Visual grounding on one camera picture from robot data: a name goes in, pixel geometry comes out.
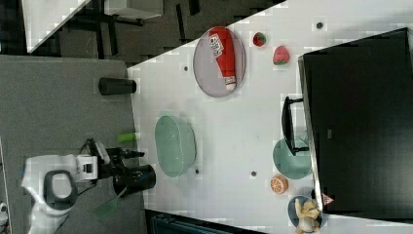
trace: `black mug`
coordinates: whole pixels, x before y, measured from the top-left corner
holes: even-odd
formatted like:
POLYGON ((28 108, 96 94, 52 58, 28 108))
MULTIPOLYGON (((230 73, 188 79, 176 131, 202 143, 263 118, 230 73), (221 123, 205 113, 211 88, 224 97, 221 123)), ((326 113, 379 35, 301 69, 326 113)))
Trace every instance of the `black mug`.
POLYGON ((99 91, 103 96, 127 95, 136 92, 136 82, 129 79, 100 78, 99 91))

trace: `bowl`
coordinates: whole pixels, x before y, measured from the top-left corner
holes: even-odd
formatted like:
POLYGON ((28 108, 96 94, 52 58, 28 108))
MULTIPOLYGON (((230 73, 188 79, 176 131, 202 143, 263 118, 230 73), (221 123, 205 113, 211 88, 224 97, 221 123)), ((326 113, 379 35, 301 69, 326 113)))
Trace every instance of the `bowl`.
POLYGON ((194 164, 194 132, 182 119, 162 116, 155 127, 155 143, 159 165, 167 176, 181 176, 194 164))
MULTIPOLYGON (((300 201, 301 206, 303 206, 303 204, 307 201, 307 199, 312 199, 312 198, 306 197, 306 196, 295 196, 291 200, 289 200, 288 206, 287 206, 288 217, 289 217, 289 220, 291 221, 291 223, 295 227, 298 226, 298 222, 299 222, 297 212, 295 211, 295 199, 296 198, 300 201)), ((319 228, 322 228, 324 226, 325 219, 323 218, 322 213, 319 213, 319 217, 317 218, 317 222, 319 223, 319 228)))

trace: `blue plate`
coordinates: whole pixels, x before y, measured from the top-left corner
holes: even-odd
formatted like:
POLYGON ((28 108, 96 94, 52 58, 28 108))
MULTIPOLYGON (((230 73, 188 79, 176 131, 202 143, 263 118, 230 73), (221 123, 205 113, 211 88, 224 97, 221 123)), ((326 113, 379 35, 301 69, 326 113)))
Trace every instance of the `blue plate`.
MULTIPOLYGON (((295 139, 295 145, 307 147, 301 138, 295 139)), ((303 178, 312 171, 310 151, 297 152, 294 156, 289 151, 285 139, 281 139, 274 147, 273 159, 279 172, 291 179, 303 178)))
MULTIPOLYGON (((287 211, 288 211, 288 217, 289 220, 291 220, 292 224, 297 227, 299 218, 297 216, 297 212, 295 211, 295 199, 298 198, 298 200, 301 203, 301 206, 304 205, 304 203, 307 201, 307 199, 311 199, 306 196, 296 196, 293 197, 291 200, 289 200, 287 211)), ((322 228, 325 224, 325 218, 322 217, 322 213, 319 213, 319 218, 317 218, 317 222, 319 223, 319 228, 322 228)))

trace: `light green plate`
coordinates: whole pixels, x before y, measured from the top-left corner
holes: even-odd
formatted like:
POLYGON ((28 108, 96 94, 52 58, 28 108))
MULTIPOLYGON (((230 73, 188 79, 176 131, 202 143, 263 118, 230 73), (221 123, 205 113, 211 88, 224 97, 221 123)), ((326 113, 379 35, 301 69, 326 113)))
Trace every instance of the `light green plate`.
POLYGON ((191 127, 174 116, 163 116, 155 128, 158 162, 169 177, 184 174, 195 162, 195 139, 191 127))
MULTIPOLYGON (((307 144, 302 139, 296 138, 295 146, 307 147, 307 144)), ((297 152, 293 156, 285 139, 281 139, 274 147, 273 159, 279 172, 288 178, 303 178, 312 171, 310 151, 297 152)))

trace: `strawberry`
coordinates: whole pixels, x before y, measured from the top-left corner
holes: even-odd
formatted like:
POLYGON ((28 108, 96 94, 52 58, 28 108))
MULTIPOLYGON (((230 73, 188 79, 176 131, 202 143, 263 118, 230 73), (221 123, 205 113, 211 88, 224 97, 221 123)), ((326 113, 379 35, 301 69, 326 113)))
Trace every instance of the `strawberry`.
POLYGON ((285 46, 278 46, 274 52, 274 65, 283 65, 289 62, 289 52, 285 46))
POLYGON ((265 44, 265 36, 261 32, 257 32, 254 35, 254 38, 252 39, 252 42, 254 43, 255 46, 257 47, 262 47, 265 44))

